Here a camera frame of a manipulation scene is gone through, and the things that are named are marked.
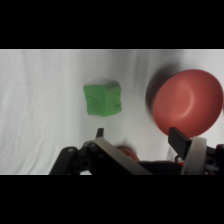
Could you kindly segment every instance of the white backdrop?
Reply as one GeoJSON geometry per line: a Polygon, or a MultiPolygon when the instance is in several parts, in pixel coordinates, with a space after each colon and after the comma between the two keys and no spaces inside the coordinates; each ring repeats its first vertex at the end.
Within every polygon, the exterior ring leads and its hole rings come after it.
{"type": "MultiPolygon", "coordinates": [[[[224,87],[224,50],[0,50],[0,174],[48,174],[62,148],[80,148],[99,127],[141,160],[167,159],[167,136],[145,106],[148,83],[166,67],[206,70],[224,87]],[[95,78],[120,83],[120,114],[87,115],[83,86],[95,78]]],[[[209,146],[224,142],[223,124],[222,113],[202,135],[209,146]]]]}

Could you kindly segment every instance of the red plate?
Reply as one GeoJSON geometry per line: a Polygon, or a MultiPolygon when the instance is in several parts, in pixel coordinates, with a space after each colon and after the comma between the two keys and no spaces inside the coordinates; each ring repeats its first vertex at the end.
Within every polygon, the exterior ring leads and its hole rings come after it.
{"type": "Polygon", "coordinates": [[[215,123],[222,107],[223,90],[218,80],[208,72],[188,70],[161,87],[153,104],[153,117],[164,134],[176,127],[192,138],[215,123]]]}

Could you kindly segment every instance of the green cube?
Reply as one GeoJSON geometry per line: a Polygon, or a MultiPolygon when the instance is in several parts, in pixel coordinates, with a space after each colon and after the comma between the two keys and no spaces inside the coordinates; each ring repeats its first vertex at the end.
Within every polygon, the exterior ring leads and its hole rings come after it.
{"type": "Polygon", "coordinates": [[[121,112],[121,87],[119,85],[84,86],[87,113],[107,117],[121,112]]]}

